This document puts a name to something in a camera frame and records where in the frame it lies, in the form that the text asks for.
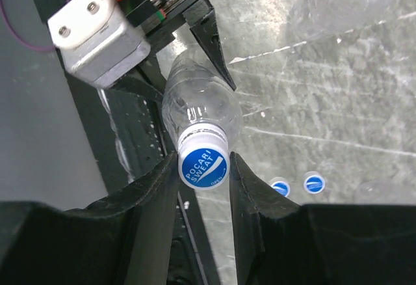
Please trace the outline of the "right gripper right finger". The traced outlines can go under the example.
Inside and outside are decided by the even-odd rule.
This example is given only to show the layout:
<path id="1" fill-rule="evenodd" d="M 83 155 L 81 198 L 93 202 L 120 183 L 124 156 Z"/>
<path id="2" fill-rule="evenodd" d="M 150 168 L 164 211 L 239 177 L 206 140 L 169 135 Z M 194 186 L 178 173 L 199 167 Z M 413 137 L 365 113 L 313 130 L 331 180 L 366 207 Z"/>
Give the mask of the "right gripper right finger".
<path id="1" fill-rule="evenodd" d="M 299 205 L 230 164 L 239 284 L 415 283 L 414 206 Z"/>

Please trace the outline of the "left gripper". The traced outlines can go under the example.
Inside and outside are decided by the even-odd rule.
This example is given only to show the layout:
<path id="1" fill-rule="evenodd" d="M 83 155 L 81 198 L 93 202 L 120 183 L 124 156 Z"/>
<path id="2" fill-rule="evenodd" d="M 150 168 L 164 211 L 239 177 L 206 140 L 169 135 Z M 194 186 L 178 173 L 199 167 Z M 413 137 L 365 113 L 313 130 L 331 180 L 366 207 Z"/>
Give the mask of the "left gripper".
<path id="1" fill-rule="evenodd" d="M 222 79 L 236 90 L 225 63 L 215 9 L 210 0 L 161 0 L 159 3 L 156 0 L 125 0 L 125 15 L 133 26 L 143 29 L 153 53 L 173 42 L 174 32 L 187 24 Z M 166 79 L 156 54 L 151 54 L 121 76 L 110 89 L 161 103 L 165 86 Z"/>

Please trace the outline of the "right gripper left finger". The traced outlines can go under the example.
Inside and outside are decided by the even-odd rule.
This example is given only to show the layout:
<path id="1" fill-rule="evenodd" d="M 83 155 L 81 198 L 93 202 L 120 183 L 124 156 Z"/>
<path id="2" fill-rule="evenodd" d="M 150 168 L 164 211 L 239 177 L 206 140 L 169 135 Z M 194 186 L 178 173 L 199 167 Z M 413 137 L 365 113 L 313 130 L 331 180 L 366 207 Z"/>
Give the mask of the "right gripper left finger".
<path id="1" fill-rule="evenodd" d="M 177 155 L 83 209 L 1 203 L 2 284 L 165 284 Z"/>

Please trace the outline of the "clear plastic bottle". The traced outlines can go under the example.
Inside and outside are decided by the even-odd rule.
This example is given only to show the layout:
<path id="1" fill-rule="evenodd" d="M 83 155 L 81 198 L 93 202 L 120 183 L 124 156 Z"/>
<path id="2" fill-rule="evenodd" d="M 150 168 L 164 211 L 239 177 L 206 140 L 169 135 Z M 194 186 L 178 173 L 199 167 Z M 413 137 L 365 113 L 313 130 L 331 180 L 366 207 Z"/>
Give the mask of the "clear plastic bottle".
<path id="1" fill-rule="evenodd" d="M 210 123 L 222 129 L 232 150 L 243 123 L 235 92 L 205 54 L 189 49 L 172 63 L 162 101 L 162 119 L 176 148 L 189 126 Z"/>
<path id="2" fill-rule="evenodd" d="M 294 33 L 310 41 L 343 33 L 378 18 L 394 0 L 297 0 L 290 12 Z"/>

